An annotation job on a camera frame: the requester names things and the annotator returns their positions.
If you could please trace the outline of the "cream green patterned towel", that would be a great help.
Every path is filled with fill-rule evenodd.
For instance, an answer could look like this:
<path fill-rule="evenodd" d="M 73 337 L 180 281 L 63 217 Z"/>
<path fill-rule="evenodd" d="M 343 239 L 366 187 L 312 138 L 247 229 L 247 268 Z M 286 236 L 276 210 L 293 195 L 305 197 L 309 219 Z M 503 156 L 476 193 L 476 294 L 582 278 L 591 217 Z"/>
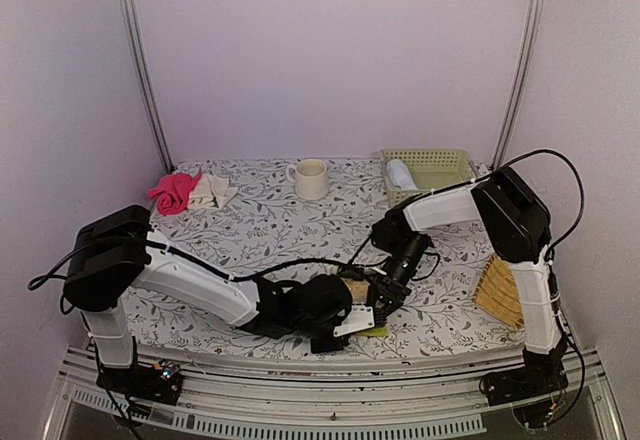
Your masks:
<path fill-rule="evenodd" d="M 378 267 L 356 268 L 350 271 L 334 267 L 331 273 L 343 281 L 352 296 L 351 311 L 334 328 L 333 335 L 336 338 L 353 334 L 364 337 L 386 336 L 386 319 L 382 314 L 375 312 L 376 294 L 369 283 L 369 279 L 378 280 L 383 271 Z"/>

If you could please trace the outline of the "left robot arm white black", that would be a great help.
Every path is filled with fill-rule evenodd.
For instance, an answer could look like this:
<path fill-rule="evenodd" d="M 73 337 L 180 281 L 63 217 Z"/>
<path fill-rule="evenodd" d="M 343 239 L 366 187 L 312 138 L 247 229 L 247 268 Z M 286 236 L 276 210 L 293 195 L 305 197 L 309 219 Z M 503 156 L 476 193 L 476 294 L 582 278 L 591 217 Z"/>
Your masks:
<path fill-rule="evenodd" d="M 138 398 L 176 400 L 182 379 L 170 367 L 144 367 L 122 295 L 138 288 L 202 309 L 259 337 L 307 331 L 332 340 L 353 311 L 353 296 L 335 275 L 305 283 L 236 277 L 170 244 L 132 205 L 82 227 L 63 293 L 82 312 L 94 339 L 99 387 Z"/>

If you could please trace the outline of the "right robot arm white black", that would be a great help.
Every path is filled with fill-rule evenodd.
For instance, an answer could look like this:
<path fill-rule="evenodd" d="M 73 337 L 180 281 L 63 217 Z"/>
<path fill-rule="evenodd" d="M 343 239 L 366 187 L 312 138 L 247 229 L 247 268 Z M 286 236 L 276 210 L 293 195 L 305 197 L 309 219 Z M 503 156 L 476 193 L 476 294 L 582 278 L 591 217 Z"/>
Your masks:
<path fill-rule="evenodd" d="M 526 332 L 523 366 L 485 375 L 481 391 L 495 406 L 563 389 L 566 343 L 556 324 L 557 289 L 547 260 L 550 213 L 509 167 L 477 182 L 410 197 L 373 225 L 372 245 L 390 255 L 373 286 L 378 312 L 388 316 L 403 306 L 407 284 L 433 245 L 427 230 L 475 220 L 483 223 L 494 253 L 512 272 Z"/>

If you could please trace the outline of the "light blue towel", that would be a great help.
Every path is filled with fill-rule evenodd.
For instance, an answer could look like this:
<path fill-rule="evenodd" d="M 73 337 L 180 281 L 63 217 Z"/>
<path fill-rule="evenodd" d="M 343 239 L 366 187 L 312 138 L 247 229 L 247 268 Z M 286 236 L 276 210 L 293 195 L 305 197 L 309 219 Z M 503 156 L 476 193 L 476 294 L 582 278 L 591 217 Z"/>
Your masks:
<path fill-rule="evenodd" d="M 397 190 L 413 191 L 418 187 L 415 184 L 408 166 L 399 159 L 392 159 L 386 163 L 386 171 L 391 184 Z"/>

